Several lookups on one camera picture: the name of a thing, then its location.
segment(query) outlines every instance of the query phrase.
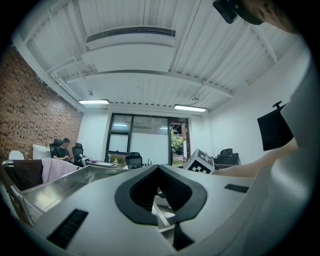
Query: white panel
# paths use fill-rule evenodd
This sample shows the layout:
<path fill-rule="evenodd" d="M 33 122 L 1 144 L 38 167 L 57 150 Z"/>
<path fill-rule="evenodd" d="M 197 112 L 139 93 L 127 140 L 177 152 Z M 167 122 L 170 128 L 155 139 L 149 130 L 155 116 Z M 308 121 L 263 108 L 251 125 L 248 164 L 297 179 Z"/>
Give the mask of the white panel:
<path fill-rule="evenodd" d="M 109 151 L 127 152 L 128 135 L 111 134 Z"/>
<path fill-rule="evenodd" d="M 143 164 L 147 164 L 149 159 L 153 165 L 167 165 L 169 163 L 168 135 L 133 132 L 130 152 L 139 152 Z"/>
<path fill-rule="evenodd" d="M 107 109 L 90 109 L 84 113 L 77 142 L 82 144 L 85 156 L 100 161 L 105 159 L 107 122 Z"/>
<path fill-rule="evenodd" d="M 175 49 L 157 44 L 120 44 L 89 51 L 84 62 L 98 72 L 113 70 L 152 70 L 167 72 Z"/>

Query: white ceiling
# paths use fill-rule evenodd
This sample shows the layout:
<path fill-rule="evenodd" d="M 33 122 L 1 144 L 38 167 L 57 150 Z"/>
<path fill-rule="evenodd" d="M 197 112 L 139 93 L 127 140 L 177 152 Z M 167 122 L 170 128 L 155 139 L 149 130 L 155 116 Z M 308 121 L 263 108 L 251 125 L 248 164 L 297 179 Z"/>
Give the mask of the white ceiling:
<path fill-rule="evenodd" d="M 266 23 L 252 26 L 240 17 L 227 24 L 212 3 L 212 0 L 43 1 L 26 16 L 12 40 L 35 72 L 80 109 L 79 99 L 108 99 L 113 106 L 172 108 L 174 104 L 193 103 L 192 98 L 198 93 L 200 100 L 195 106 L 213 110 L 230 100 L 238 86 L 250 85 L 265 73 L 298 37 Z M 94 66 L 83 62 L 82 54 L 88 51 L 86 36 L 139 25 L 176 30 L 175 52 L 168 72 L 98 73 Z M 60 80 L 54 82 L 47 72 L 71 58 L 77 64 L 59 71 Z M 88 95 L 88 88 L 93 96 Z"/>

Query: white wall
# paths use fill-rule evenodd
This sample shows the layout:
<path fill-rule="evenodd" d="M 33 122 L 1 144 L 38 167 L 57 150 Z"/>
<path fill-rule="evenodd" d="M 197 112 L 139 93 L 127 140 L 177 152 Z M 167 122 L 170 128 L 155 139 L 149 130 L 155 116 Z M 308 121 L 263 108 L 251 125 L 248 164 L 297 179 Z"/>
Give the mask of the white wall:
<path fill-rule="evenodd" d="M 110 120 L 108 109 L 88 109 L 84 112 L 78 135 L 84 155 L 104 160 Z"/>
<path fill-rule="evenodd" d="M 209 114 L 212 155 L 233 148 L 242 164 L 262 157 L 263 144 L 257 118 L 274 110 L 272 105 L 290 100 L 310 62 L 309 50 L 298 41 L 265 74 L 250 86 L 238 89 L 234 98 Z"/>
<path fill-rule="evenodd" d="M 189 135 L 190 135 L 190 153 L 191 155 L 196 149 L 211 155 L 211 133 L 206 120 L 206 114 L 203 116 L 193 115 L 189 120 Z"/>

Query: monitor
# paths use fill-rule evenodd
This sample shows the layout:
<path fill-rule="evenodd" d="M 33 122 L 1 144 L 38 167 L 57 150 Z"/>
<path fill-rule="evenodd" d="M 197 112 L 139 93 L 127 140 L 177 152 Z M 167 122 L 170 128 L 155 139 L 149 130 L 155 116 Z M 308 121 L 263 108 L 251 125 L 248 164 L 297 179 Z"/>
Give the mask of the monitor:
<path fill-rule="evenodd" d="M 257 119 L 262 137 L 263 151 L 280 148 L 294 137 L 280 113 L 283 107 L 284 105 Z"/>

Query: pink towel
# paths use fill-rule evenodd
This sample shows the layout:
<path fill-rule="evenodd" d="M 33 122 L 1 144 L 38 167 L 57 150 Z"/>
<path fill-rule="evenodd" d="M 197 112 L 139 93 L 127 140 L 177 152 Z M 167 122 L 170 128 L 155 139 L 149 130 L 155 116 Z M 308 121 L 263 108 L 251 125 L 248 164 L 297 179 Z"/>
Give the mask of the pink towel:
<path fill-rule="evenodd" d="M 53 158 L 42 158 L 41 161 L 43 165 L 43 183 L 48 183 L 57 180 L 63 175 L 76 171 L 78 168 L 78 166 L 73 165 L 70 162 Z"/>

